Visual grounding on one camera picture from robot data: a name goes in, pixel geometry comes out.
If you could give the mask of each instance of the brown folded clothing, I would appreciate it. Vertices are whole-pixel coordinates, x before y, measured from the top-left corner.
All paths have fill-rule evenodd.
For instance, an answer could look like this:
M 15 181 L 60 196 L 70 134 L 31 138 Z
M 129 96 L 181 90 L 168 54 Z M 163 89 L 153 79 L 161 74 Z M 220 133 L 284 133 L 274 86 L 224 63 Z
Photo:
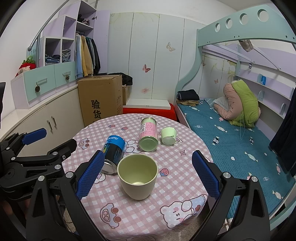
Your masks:
M 181 100 L 177 100 L 178 104 L 182 104 L 182 105 L 190 105 L 190 106 L 196 106 L 199 104 L 198 100 L 186 100 L 186 101 L 181 101 Z

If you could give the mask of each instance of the pink label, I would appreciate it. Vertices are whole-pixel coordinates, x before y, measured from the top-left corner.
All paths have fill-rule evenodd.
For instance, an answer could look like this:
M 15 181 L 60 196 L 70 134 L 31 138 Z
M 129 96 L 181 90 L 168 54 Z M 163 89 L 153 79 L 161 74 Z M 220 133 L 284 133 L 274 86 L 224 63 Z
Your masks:
M 153 136 L 158 140 L 157 129 L 154 123 L 146 122 L 141 125 L 139 140 L 146 136 Z

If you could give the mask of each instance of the pillow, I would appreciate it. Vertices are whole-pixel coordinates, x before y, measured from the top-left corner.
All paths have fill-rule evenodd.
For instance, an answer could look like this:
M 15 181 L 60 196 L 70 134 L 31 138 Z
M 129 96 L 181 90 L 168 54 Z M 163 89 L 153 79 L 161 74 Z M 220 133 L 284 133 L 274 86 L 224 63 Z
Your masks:
M 225 96 L 215 99 L 215 100 L 213 100 L 213 102 L 220 105 L 223 109 L 229 110 L 228 100 L 226 99 Z
M 242 101 L 231 84 L 227 83 L 223 89 L 224 95 L 228 99 L 229 110 L 223 109 L 221 106 L 214 104 L 214 108 L 219 115 L 225 120 L 234 120 L 242 112 Z

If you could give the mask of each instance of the circular hole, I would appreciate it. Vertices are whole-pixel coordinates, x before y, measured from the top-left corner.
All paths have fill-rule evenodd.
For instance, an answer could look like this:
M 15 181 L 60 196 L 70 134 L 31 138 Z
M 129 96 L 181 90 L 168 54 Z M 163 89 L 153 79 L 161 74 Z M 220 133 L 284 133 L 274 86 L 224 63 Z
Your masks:
M 249 21 L 248 15 L 246 15 L 245 13 L 242 13 L 239 17 L 239 21 L 242 25 L 246 25 L 247 22 Z
M 227 19 L 225 25 L 226 25 L 226 28 L 231 28 L 232 27 L 232 19 L 231 18 Z
M 216 23 L 216 25 L 215 25 L 215 31 L 216 32 L 219 32 L 219 30 L 220 30 L 220 24 L 219 23 Z
M 266 22 L 269 18 L 268 13 L 264 9 L 258 11 L 258 18 L 261 22 Z

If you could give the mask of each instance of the cup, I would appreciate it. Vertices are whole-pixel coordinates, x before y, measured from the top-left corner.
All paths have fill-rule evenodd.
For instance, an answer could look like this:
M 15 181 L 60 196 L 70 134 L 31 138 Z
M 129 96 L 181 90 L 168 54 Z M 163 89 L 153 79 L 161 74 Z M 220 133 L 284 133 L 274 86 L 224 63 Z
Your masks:
M 161 141 L 167 146 L 171 146 L 175 143 L 177 137 L 177 131 L 173 127 L 166 127 L 161 130 Z
M 143 200 L 154 188 L 158 167 L 151 157 L 133 154 L 121 159 L 117 173 L 126 194 L 135 200 Z

